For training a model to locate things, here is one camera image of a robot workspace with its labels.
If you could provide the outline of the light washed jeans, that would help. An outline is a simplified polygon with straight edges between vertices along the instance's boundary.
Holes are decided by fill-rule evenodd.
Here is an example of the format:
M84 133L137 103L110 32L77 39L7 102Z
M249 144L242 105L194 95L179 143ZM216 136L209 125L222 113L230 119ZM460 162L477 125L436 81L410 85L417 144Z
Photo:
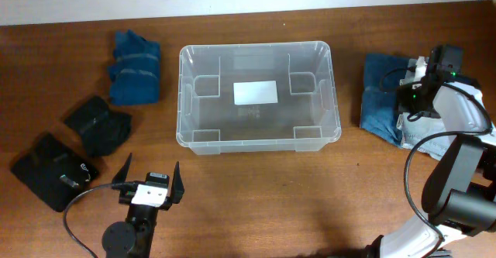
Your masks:
M404 79L400 80L401 85L411 84L413 80L421 80L420 76L426 76L427 62L429 58L419 57L415 64L410 60L408 68L415 68L414 72L407 72ZM407 119L409 112L400 115L397 122L397 128L403 132L401 146L411 149L420 140L443 132L462 132L475 135L472 132L483 132L487 129L487 123L484 114L480 109L464 95L462 92L453 90L458 88L465 91L468 95L482 105L482 92L472 85L464 84L459 81L445 83L450 87L441 86L434 95L434 111L440 115L439 119L421 117L415 122ZM454 135L432 138L423 143L418 151L429 154L432 158L440 160L445 154Z

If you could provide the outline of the medium blue jeans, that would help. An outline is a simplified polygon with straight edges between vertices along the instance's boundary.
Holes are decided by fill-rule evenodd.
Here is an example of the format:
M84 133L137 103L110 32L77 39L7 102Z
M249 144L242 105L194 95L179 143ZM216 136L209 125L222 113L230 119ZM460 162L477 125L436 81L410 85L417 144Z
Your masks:
M384 88L395 88L405 77L410 59L381 53L366 55L363 70L363 93L360 110L360 128L390 144L401 147L402 132L396 127L396 94L379 88L381 78L389 71L402 68L384 80Z

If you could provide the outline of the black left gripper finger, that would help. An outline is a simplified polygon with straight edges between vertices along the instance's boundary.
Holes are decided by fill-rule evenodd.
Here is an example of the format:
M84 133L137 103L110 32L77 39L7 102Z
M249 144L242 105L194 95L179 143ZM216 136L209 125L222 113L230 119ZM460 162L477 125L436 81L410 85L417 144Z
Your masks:
M170 188L170 200L172 204L179 204L184 195L184 184L181 179L180 163L176 162L174 176Z
M130 165L132 163L133 154L130 153L126 159L126 162L119 169L116 175L112 178L112 184L121 184L126 182L127 174L129 172Z

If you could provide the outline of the dark blue taped knit garment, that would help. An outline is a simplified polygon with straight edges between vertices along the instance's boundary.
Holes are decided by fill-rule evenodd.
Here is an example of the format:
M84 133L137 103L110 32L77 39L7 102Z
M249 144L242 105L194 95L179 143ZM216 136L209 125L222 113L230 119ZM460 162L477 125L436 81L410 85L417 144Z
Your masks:
M154 104L160 98L160 44L132 30L115 33L115 63L108 67L113 105Z

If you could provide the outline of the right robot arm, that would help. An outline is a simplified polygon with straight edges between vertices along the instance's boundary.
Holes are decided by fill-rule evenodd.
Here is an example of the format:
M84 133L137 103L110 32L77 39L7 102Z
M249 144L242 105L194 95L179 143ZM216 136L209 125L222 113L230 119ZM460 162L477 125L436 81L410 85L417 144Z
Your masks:
M495 129L463 52L429 58L379 53L365 60L365 125L399 139L398 119L438 119L449 141L425 183L422 204L399 230L377 237L366 257L429 257L457 239L495 229ZM342 133L329 45L322 41L189 45L179 54L177 142L198 155L315 152Z

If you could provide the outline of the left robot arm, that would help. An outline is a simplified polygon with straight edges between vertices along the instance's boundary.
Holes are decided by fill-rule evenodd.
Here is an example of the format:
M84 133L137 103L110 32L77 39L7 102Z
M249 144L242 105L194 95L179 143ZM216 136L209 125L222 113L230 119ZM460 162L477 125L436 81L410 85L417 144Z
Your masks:
M106 258L148 257L157 215L166 208L170 178L148 173L144 181L126 180L132 155L112 179L112 189L119 193L119 203L128 207L123 221L111 224L102 235Z

